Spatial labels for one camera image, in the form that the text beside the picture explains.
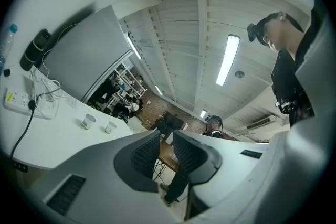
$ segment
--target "air vent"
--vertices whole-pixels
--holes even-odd
[[[246,129],[257,128],[257,127],[263,126],[263,125],[265,125],[265,124],[267,124],[269,122],[271,122],[271,119],[270,118],[265,118],[265,119],[263,119],[261,121],[258,121],[256,123],[253,123],[251,125],[246,126]]]
[[[71,175],[47,202],[47,206],[61,215],[65,215],[84,185],[86,179]]]
[[[248,150],[242,151],[241,154],[252,157],[252,158],[256,158],[256,159],[260,159],[260,157],[262,156],[262,153],[260,152],[248,151]]]

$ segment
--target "black cable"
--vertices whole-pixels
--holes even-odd
[[[163,184],[165,184],[165,185],[166,185],[166,183],[163,181],[162,177],[161,177],[161,176],[159,176],[159,178],[162,180]]]
[[[35,107],[36,107],[36,103],[35,103],[35,101],[34,101],[34,100],[31,100],[31,101],[28,103],[28,107],[32,110],[32,114],[31,114],[30,119],[29,119],[29,121],[28,121],[26,130],[23,132],[23,134],[22,134],[21,137],[18,139],[18,141],[16,142],[16,144],[14,145],[14,147],[13,147],[13,149],[12,149],[12,152],[11,152],[11,155],[10,155],[10,156],[11,156],[11,157],[10,157],[10,158],[11,158],[10,160],[13,159],[13,155],[14,155],[14,152],[15,152],[16,147],[18,146],[18,144],[20,143],[20,141],[22,140],[22,138],[25,136],[25,134],[26,134],[27,131],[28,131],[28,128],[29,128],[29,126],[30,126],[31,120],[32,120],[33,115],[34,115]]]
[[[39,94],[39,95],[37,96],[37,99],[38,99],[39,97],[41,97],[43,94],[50,94],[50,93],[56,92],[56,91],[58,91],[58,90],[60,90],[60,89],[61,89],[61,87],[59,87],[59,88],[56,89],[56,90],[52,90],[52,91],[50,91],[50,92],[44,92],[44,93],[41,93],[41,94]]]
[[[180,200],[180,201],[183,201],[186,197],[188,197],[188,195],[187,196],[185,196],[182,200]],[[175,201],[177,201],[177,202],[180,202],[179,200],[175,200]]]

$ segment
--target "water bottle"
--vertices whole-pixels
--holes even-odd
[[[12,24],[9,28],[7,38],[0,45],[0,76],[4,70],[5,61],[9,55],[10,49],[12,48],[14,41],[14,34],[17,32],[17,26]]]

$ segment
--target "power strip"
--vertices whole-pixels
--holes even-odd
[[[9,110],[20,112],[25,115],[31,115],[31,109],[28,107],[29,94],[26,92],[20,92],[14,88],[8,88],[5,98],[4,106]],[[35,109],[34,116],[43,119],[52,119],[56,116],[57,105],[54,107],[52,102],[44,102],[44,106],[40,111]]]

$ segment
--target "fluorescent light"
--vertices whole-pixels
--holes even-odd
[[[236,36],[229,35],[227,37],[227,44],[225,48],[224,59],[222,62],[222,67],[220,68],[218,78],[216,83],[223,86],[224,82],[229,74],[230,68],[232,66],[233,60],[235,59],[240,38]]]
[[[204,117],[204,115],[205,115],[205,113],[206,113],[206,110],[202,110],[202,112],[201,112],[201,118],[203,118]]]
[[[140,54],[138,53],[138,50],[135,48],[135,45],[133,44],[132,39],[130,37],[127,37],[126,39],[127,39],[128,43],[130,44],[131,48],[133,49],[133,51],[135,52],[136,56],[141,60],[142,58],[141,58]]]
[[[160,91],[159,87],[156,86],[156,85],[155,85],[155,87],[156,87],[156,89],[158,90],[158,92],[160,93],[160,95],[162,95],[162,92]]]

